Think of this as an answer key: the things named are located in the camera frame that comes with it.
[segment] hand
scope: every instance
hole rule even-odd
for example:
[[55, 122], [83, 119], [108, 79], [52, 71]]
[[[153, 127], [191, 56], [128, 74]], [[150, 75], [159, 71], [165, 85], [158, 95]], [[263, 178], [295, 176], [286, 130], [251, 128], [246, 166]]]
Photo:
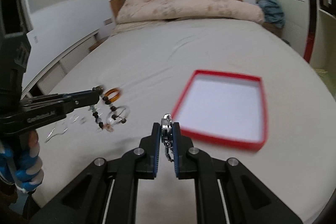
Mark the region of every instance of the hand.
[[[16, 171], [16, 177], [22, 181], [23, 192], [31, 192], [42, 183], [44, 173], [41, 169], [42, 161], [38, 156], [40, 145], [36, 131], [29, 133], [28, 150], [22, 151], [18, 160], [19, 169]], [[7, 160], [13, 158], [13, 151], [4, 141], [0, 141], [0, 179], [8, 184], [14, 184], [13, 177], [7, 166]]]

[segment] blue cloth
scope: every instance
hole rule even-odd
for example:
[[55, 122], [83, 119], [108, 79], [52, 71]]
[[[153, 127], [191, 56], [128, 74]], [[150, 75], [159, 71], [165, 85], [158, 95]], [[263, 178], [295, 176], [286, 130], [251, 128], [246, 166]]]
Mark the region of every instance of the blue cloth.
[[[42, 183], [44, 173], [41, 169], [42, 161], [38, 156], [40, 146], [37, 145], [28, 150], [22, 151], [18, 160], [19, 170], [15, 175], [22, 182], [21, 188], [24, 193], [35, 190]], [[7, 160], [13, 158], [14, 154], [9, 145], [0, 141], [0, 179], [8, 185], [14, 184], [14, 179], [9, 171]]]
[[265, 22], [275, 25], [281, 29], [285, 25], [285, 14], [278, 0], [260, 0], [259, 7], [265, 14]]

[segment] orange ring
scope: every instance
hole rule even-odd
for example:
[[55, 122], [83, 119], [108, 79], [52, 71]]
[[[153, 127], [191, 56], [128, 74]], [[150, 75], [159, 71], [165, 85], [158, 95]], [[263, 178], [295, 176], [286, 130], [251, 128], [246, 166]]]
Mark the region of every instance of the orange ring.
[[113, 103], [113, 102], [115, 102], [116, 100], [118, 100], [120, 98], [120, 96], [121, 96], [121, 90], [119, 88], [114, 88], [114, 89], [111, 89], [111, 90], [107, 91], [104, 94], [105, 97], [108, 97], [109, 95], [111, 95], [114, 92], [117, 92], [117, 94], [115, 96], [113, 96], [111, 99], [107, 100], [110, 103]]

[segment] bed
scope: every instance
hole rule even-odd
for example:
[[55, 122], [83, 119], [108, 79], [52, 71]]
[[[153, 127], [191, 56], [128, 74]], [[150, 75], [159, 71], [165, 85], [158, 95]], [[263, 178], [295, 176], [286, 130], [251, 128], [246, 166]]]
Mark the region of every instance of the bed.
[[[112, 0], [117, 15], [125, 0]], [[269, 137], [258, 152], [194, 141], [212, 157], [238, 158], [305, 223], [320, 213], [335, 189], [336, 103], [311, 67], [282, 40], [250, 21], [189, 19], [123, 32], [91, 52], [53, 89], [71, 93], [119, 86], [126, 124], [100, 131], [86, 108], [70, 116], [68, 132], [44, 143], [53, 124], [38, 130], [45, 179], [33, 197], [43, 206], [97, 157], [111, 160], [138, 146], [152, 124], [172, 111], [196, 69], [263, 78]], [[102, 104], [103, 115], [107, 114]], [[137, 223], [196, 223], [193, 181], [175, 178], [161, 146], [157, 178], [139, 181]]]

